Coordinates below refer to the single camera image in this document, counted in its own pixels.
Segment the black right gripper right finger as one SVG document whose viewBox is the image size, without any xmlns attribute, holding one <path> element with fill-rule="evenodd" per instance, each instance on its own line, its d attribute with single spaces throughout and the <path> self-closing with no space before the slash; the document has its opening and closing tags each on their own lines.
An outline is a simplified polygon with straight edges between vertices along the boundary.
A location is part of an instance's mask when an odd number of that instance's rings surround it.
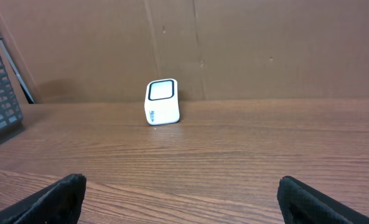
<svg viewBox="0 0 369 224">
<path fill-rule="evenodd" d="M 369 217 L 291 176 L 279 181 L 277 200 L 285 224 L 369 224 Z"/>
</svg>

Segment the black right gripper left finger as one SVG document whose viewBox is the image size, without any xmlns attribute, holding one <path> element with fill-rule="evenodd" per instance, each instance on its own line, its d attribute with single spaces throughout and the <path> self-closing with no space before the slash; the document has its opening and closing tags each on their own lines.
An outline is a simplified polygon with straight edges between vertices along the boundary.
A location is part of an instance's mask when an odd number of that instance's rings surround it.
<svg viewBox="0 0 369 224">
<path fill-rule="evenodd" d="M 0 211 L 0 224 L 77 224 L 86 177 L 70 174 Z"/>
</svg>

